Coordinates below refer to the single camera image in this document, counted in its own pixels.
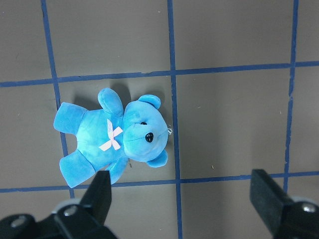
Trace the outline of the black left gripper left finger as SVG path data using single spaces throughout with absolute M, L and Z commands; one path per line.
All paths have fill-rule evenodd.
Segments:
M 78 203 L 59 207 L 36 222 L 30 214 L 15 214 L 0 221 L 2 239 L 115 239 L 104 225 L 112 201 L 110 174 L 99 171 Z

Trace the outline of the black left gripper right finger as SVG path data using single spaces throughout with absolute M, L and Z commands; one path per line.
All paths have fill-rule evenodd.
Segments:
M 250 201 L 274 239 L 317 239 L 319 206 L 289 196 L 263 169 L 253 169 Z

